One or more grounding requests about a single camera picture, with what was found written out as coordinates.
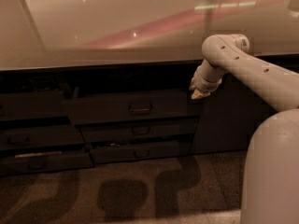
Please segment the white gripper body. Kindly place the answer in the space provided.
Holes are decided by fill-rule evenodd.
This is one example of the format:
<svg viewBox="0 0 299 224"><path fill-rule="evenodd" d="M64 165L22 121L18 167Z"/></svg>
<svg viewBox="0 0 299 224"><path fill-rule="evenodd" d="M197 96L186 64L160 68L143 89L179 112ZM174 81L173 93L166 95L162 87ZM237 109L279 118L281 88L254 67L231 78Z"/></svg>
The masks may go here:
<svg viewBox="0 0 299 224"><path fill-rule="evenodd" d="M196 70L193 74L189 90L198 90L201 93L211 93L220 86L221 82L221 78L216 81L208 81L204 78L204 74L200 70Z"/></svg>

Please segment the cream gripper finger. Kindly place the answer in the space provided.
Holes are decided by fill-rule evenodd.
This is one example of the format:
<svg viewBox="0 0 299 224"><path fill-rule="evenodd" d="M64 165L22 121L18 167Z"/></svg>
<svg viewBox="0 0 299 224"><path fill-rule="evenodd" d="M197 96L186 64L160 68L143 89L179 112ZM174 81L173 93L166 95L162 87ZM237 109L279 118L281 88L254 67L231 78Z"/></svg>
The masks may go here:
<svg viewBox="0 0 299 224"><path fill-rule="evenodd" d="M202 92L202 91L199 91L199 90L195 89L195 90L193 91L193 93L192 93L191 98L192 98L193 100L199 100L199 99L202 99L202 98L206 98L206 97L208 97L209 95L210 95L209 92Z"/></svg>

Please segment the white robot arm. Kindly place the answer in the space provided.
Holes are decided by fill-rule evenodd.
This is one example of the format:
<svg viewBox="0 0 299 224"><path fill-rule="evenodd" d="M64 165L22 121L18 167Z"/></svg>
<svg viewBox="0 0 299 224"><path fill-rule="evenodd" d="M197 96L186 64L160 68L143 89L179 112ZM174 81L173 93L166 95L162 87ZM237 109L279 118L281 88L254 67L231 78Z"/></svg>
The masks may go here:
<svg viewBox="0 0 299 224"><path fill-rule="evenodd" d="M250 139L240 224L299 224L299 74L249 55L244 35L212 35L202 54L193 99L207 97L230 73L277 111Z"/></svg>

